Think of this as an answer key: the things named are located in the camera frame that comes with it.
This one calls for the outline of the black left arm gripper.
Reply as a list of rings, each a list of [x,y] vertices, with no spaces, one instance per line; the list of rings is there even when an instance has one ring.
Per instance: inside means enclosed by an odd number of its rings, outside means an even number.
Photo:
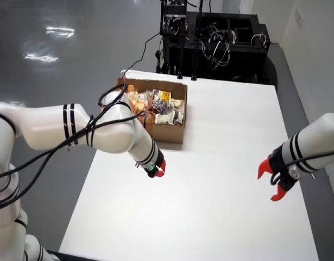
[[[147,174],[149,177],[163,177],[166,169],[166,161],[163,153],[157,150],[157,154],[148,163]]]

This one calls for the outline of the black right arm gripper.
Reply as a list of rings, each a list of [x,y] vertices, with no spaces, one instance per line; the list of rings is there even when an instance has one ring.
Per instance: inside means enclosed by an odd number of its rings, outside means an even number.
[[[270,183],[278,185],[277,193],[270,198],[272,201],[281,200],[286,194],[285,190],[290,190],[300,178],[300,170],[295,164],[285,166],[295,159],[294,152],[290,149],[277,148],[260,164],[257,179],[260,179],[265,172],[273,173]]]

